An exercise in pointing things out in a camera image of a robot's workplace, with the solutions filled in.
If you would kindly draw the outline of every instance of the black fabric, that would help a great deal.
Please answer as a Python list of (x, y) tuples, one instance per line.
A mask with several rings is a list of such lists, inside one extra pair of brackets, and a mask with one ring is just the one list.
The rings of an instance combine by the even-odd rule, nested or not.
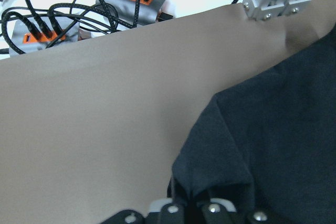
[(336, 223), (336, 28), (213, 96), (173, 165), (189, 199), (205, 190), (239, 211)]

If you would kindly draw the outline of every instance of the silver bolt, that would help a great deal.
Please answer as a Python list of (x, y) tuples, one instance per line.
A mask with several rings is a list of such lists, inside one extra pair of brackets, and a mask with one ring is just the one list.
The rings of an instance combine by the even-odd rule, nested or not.
[(298, 8), (298, 7), (295, 7), (295, 8), (293, 8), (292, 9), (292, 14), (296, 14), (296, 13), (298, 13), (300, 11), (300, 9)]
[(137, 219), (136, 217), (134, 216), (134, 213), (132, 213), (131, 215), (128, 215), (126, 218), (125, 218), (125, 222), (127, 224), (130, 224), (130, 223), (133, 223), (135, 222)]
[(243, 6), (244, 6), (244, 9), (245, 9), (247, 12), (250, 10), (250, 7), (249, 7), (249, 5), (248, 5), (248, 2), (245, 2), (245, 3), (243, 4)]
[(255, 218), (257, 221), (266, 221), (267, 215), (264, 212), (255, 212), (253, 215), (253, 218)]
[(269, 19), (271, 19), (271, 18), (272, 18), (272, 14), (269, 13), (269, 14), (266, 14), (266, 15), (264, 16), (263, 20), (264, 20), (264, 21), (267, 21), (267, 20), (269, 20)]
[(170, 212), (171, 214), (174, 214), (174, 213), (178, 212), (178, 207), (172, 205), (172, 206), (168, 207), (168, 212)]
[(220, 206), (219, 206), (219, 204), (211, 204), (209, 206), (209, 211), (210, 212), (220, 212)]

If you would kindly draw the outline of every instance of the folded cloth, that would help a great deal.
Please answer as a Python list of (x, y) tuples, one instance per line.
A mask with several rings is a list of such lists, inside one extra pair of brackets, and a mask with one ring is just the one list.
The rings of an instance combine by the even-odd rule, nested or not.
[(173, 164), (188, 199), (336, 223), (336, 27), (269, 70), (213, 96)]

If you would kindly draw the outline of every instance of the screw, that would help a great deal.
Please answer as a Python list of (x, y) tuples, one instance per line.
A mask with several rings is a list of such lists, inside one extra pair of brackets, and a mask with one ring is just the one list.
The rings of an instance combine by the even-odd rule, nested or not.
[(172, 205), (172, 206), (168, 207), (168, 212), (170, 212), (171, 214), (174, 214), (174, 213), (178, 212), (178, 207)]
[(300, 9), (298, 8), (298, 7), (295, 7), (295, 8), (293, 8), (292, 9), (292, 14), (296, 14), (296, 13), (298, 13), (300, 11)]
[(245, 2), (245, 3), (243, 4), (243, 6), (244, 6), (244, 9), (245, 9), (247, 12), (250, 10), (250, 7), (249, 7), (249, 5), (248, 5), (248, 2)]
[(209, 211), (210, 212), (220, 212), (219, 204), (211, 204), (209, 206)]
[(267, 215), (264, 212), (255, 212), (253, 215), (253, 218), (255, 218), (257, 221), (266, 221)]
[(134, 213), (132, 213), (131, 215), (128, 215), (126, 218), (125, 218), (125, 222), (127, 224), (131, 224), (133, 222), (135, 222), (137, 219), (136, 217), (134, 216)]
[(266, 14), (266, 15), (264, 16), (264, 18), (263, 18), (263, 21), (267, 21), (267, 20), (269, 20), (269, 19), (271, 19), (271, 18), (272, 18), (272, 14), (271, 14), (271, 13)]

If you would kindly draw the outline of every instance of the dark cloth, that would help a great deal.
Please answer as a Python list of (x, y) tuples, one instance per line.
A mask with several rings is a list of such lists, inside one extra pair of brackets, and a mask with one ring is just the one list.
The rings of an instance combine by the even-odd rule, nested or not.
[(173, 164), (189, 199), (205, 190), (240, 211), (336, 223), (336, 28), (213, 96)]

